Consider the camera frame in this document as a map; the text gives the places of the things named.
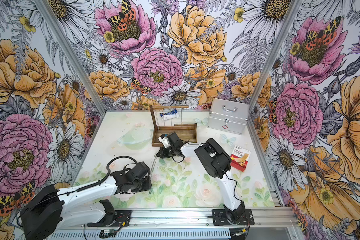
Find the wooden jewelry display stand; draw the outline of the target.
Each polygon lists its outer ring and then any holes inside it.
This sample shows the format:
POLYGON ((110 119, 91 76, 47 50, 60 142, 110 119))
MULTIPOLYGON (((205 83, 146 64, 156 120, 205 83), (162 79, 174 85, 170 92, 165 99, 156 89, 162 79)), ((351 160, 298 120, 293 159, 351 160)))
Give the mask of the wooden jewelry display stand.
POLYGON ((150 114, 153 122, 153 134, 151 145, 162 147, 159 141, 161 135, 176 133, 177 136, 186 142, 196 143, 197 123, 184 122, 184 110, 189 109, 185 106, 150 106, 150 114))

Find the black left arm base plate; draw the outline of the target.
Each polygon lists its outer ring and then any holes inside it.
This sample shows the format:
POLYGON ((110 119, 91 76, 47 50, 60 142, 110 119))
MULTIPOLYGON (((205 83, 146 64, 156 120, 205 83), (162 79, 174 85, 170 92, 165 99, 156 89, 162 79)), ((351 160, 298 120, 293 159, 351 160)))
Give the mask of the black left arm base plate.
POLYGON ((88 227, 128 227, 131 210, 116 210, 109 200, 100 200, 96 209, 102 213, 101 217, 87 223, 88 227))

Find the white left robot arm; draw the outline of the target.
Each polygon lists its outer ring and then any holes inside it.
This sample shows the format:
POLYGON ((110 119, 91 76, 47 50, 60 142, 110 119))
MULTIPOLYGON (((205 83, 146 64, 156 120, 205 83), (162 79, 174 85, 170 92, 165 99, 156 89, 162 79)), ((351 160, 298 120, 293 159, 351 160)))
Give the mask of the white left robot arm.
POLYGON ((136 162, 132 168, 108 171, 104 178, 70 188, 43 188, 20 212, 27 240, 43 240, 55 230, 77 225, 116 225, 117 213, 107 197, 135 194, 151 188, 150 168, 136 162))

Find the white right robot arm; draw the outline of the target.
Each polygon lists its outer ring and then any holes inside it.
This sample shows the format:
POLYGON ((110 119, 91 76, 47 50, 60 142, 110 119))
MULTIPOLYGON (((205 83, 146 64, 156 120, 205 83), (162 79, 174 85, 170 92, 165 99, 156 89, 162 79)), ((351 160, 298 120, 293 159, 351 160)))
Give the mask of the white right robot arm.
POLYGON ((215 219, 226 220, 231 225, 251 225, 244 201, 236 196, 237 181, 232 179, 230 173, 232 159, 215 139, 210 138, 204 143, 190 143, 181 140, 173 132, 162 134, 158 140, 163 146, 156 154, 157 157, 181 157, 183 160, 197 157, 210 177, 216 179, 224 201, 225 216, 213 214, 215 219))

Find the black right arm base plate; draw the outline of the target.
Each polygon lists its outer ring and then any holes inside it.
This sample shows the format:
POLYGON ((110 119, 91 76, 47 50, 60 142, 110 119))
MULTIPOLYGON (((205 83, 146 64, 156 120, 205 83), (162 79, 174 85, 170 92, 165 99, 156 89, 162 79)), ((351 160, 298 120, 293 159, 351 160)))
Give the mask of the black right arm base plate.
POLYGON ((252 210, 230 211, 223 209, 213 209, 212 215, 214 226, 253 226, 255 224, 252 210))

